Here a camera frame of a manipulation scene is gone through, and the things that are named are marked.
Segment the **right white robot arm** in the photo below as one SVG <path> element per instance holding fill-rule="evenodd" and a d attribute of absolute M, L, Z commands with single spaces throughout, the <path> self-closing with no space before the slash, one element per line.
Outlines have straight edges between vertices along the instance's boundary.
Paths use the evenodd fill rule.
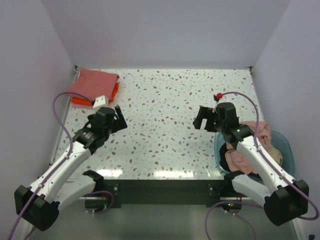
<path fill-rule="evenodd" d="M 276 226 L 280 226 L 308 212 L 309 186 L 304 180 L 295 180 L 282 169 L 265 150 L 254 132 L 241 124 L 236 108 L 230 102 L 222 102 L 215 108 L 200 106 L 193 126 L 212 133 L 221 133 L 224 140 L 241 153 L 257 170 L 262 183 L 237 171 L 225 175 L 223 192 L 230 197 L 241 193 L 259 204 Z"/>

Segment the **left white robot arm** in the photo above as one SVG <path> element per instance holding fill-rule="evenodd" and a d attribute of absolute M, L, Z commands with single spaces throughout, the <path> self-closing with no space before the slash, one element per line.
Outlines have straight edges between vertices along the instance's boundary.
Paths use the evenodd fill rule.
<path fill-rule="evenodd" d="M 14 192 L 16 213 L 42 232 L 48 230 L 59 216 L 62 202 L 56 196 L 63 184 L 105 144 L 111 134 L 128 127 L 120 106 L 101 107 L 87 118 L 65 154 L 30 186 L 21 185 Z"/>

